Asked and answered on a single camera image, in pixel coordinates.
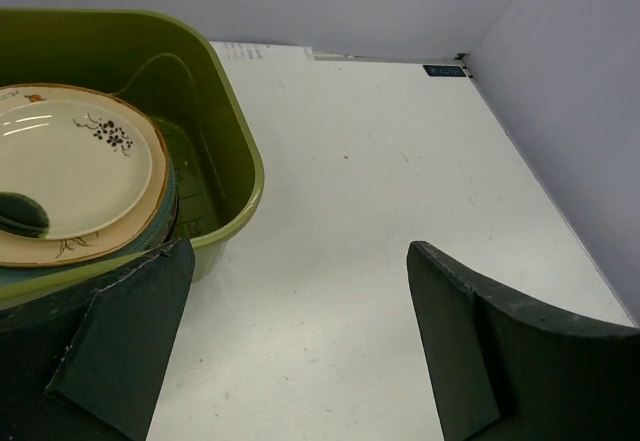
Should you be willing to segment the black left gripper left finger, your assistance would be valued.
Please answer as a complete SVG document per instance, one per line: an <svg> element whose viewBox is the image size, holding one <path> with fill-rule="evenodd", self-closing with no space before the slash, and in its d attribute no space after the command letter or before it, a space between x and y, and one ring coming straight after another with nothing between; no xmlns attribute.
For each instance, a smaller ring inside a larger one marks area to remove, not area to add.
<svg viewBox="0 0 640 441"><path fill-rule="evenodd" d="M194 266L174 240L2 310L2 439L145 439Z"/></svg>

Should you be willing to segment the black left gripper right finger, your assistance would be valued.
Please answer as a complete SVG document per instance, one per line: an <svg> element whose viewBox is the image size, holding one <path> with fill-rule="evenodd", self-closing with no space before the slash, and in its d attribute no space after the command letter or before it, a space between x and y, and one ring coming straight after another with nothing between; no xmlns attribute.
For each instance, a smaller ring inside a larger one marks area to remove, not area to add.
<svg viewBox="0 0 640 441"><path fill-rule="evenodd" d="M447 440L635 440L639 331L408 249L408 282Z"/></svg>

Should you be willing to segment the beige bird branch plate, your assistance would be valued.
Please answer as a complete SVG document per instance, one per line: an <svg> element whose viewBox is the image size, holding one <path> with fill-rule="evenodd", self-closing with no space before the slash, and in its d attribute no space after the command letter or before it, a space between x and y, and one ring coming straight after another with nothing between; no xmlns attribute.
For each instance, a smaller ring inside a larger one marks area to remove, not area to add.
<svg viewBox="0 0 640 441"><path fill-rule="evenodd" d="M77 100L104 107L121 105L144 117L153 158L150 184L139 203L113 224L90 234L60 240L21 237L1 228L1 264L9 268L59 267L113 253L137 238L158 212L167 191L169 155L166 144L152 121L141 111L112 95L87 88L59 84L5 86L1 110L6 105L50 99Z"/></svg>

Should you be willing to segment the small cream flower plate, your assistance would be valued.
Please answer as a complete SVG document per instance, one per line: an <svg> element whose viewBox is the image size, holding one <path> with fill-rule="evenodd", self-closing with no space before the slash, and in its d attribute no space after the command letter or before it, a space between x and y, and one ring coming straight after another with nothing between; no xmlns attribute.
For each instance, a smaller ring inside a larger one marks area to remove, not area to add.
<svg viewBox="0 0 640 441"><path fill-rule="evenodd" d="M148 121L121 105L50 99L1 110L1 228L60 240L120 220L152 177Z"/></svg>

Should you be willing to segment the light blue ceramic plate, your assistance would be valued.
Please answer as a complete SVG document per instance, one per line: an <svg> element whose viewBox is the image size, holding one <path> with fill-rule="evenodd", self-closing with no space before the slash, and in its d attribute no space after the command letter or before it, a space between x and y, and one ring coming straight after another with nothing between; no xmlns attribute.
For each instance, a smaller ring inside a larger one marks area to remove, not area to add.
<svg viewBox="0 0 640 441"><path fill-rule="evenodd" d="M128 245L121 249L93 260L70 264L59 267L45 268L1 268L1 286L10 286L16 283L29 281L39 277L53 275L68 270L84 267L94 263L115 259L121 256L145 251L161 245L170 236L178 211L178 185L177 176L172 162L169 162L167 191L160 204L158 212L154 215L149 225L142 233Z"/></svg>

